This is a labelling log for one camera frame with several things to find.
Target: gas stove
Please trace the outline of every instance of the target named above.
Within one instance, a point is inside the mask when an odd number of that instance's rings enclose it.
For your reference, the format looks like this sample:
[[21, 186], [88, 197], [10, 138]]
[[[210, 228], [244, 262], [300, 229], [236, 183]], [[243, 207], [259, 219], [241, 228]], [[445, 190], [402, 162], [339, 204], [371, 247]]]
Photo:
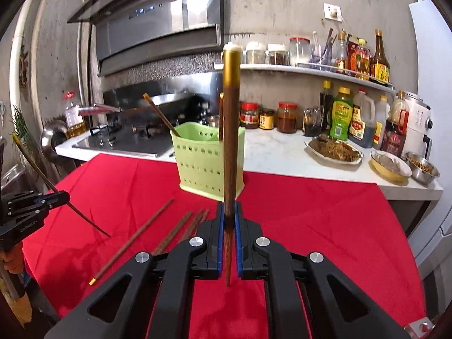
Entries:
[[160, 157], [173, 146], [169, 130], [161, 125], [122, 125], [119, 122], [90, 129], [91, 135], [73, 148]]

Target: wall shelf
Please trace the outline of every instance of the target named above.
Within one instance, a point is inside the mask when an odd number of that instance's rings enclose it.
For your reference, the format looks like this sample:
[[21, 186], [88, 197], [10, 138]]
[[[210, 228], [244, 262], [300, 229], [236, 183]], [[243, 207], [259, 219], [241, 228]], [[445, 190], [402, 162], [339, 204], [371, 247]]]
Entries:
[[[215, 70], [223, 70], [223, 64], [214, 64]], [[361, 80], [354, 78], [353, 76], [348, 76], [339, 73], [333, 73], [331, 71], [323, 71], [317, 69], [310, 69], [305, 67], [294, 67], [294, 66], [282, 66], [282, 65], [269, 65], [269, 64], [241, 64], [241, 70], [259, 70], [259, 71], [282, 71], [286, 73], [300, 73], [307, 75], [321, 76], [323, 78], [338, 79], [348, 82], [354, 82], [356, 84], [362, 85], [363, 87], [374, 88], [387, 92], [395, 96], [396, 91], [393, 88], [386, 87], [384, 85], [377, 84], [376, 82], [371, 82], [367, 80]]]

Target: blue gripper pad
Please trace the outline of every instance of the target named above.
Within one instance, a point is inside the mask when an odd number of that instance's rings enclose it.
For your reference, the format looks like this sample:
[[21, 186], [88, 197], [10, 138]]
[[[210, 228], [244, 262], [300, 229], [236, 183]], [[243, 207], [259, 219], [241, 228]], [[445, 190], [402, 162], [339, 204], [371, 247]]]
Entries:
[[236, 239], [236, 260], [237, 260], [237, 275], [241, 278], [243, 272], [242, 263], [242, 236], [240, 234], [240, 215], [238, 203], [234, 205], [234, 229], [235, 229], [235, 239]]
[[221, 204], [221, 211], [220, 211], [220, 228], [218, 228], [218, 265], [217, 265], [217, 272], [218, 277], [221, 277], [221, 267], [223, 265], [223, 233], [225, 229], [225, 204]]

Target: yellow bowl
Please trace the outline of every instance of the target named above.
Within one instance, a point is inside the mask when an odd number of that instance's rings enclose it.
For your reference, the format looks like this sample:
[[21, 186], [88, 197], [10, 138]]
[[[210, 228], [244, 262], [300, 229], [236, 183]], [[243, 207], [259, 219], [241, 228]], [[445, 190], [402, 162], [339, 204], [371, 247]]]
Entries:
[[[402, 174], [394, 173], [378, 163], [374, 158], [377, 154], [386, 155], [387, 157], [395, 160], [399, 165]], [[374, 150], [371, 152], [370, 164], [373, 166], [374, 170], [378, 173], [379, 176], [390, 182], [408, 183], [408, 178], [411, 177], [411, 169], [404, 161], [393, 154], [383, 152], [381, 150]]]

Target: white appliance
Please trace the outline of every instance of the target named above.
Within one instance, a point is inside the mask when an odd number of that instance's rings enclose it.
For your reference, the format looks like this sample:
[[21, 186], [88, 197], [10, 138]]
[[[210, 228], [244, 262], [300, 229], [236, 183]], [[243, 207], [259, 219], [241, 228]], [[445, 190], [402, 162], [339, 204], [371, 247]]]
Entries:
[[410, 115], [403, 153], [413, 152], [429, 159], [432, 139], [427, 136], [427, 133], [433, 127], [430, 107], [415, 93], [405, 92], [405, 101], [410, 107]]
[[[449, 259], [452, 251], [452, 32], [430, 0], [410, 4], [419, 63], [418, 95], [434, 109], [430, 161], [439, 169], [441, 199], [408, 238], [421, 279]], [[444, 278], [450, 285], [451, 277]]]

